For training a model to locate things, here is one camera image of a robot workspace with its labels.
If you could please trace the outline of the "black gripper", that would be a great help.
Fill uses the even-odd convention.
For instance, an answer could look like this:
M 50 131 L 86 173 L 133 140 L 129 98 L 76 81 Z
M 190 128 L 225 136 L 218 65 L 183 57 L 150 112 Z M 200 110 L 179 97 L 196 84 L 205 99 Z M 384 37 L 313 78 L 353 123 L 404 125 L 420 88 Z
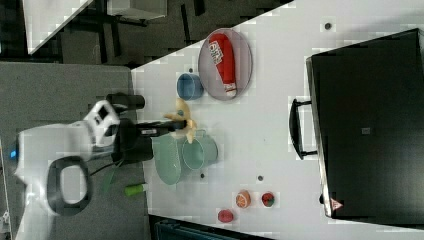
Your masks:
M 162 136 L 187 126 L 185 120 L 138 123 L 130 119 L 120 121 L 119 129 L 114 140 L 113 162 L 117 164 L 133 164 L 148 161 L 153 158 L 152 140 L 144 136 Z

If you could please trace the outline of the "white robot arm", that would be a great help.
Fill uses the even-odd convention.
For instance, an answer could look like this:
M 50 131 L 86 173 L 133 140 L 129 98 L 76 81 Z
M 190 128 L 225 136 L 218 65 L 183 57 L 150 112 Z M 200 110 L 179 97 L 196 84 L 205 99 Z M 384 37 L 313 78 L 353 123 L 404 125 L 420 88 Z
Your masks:
M 10 151 L 17 163 L 15 176 L 26 185 L 16 240 L 48 240 L 55 218 L 85 210 L 93 192 L 88 161 L 122 157 L 143 137 L 158 137 L 186 126 L 184 120 L 135 124 L 122 119 L 108 125 L 82 120 L 20 132 Z

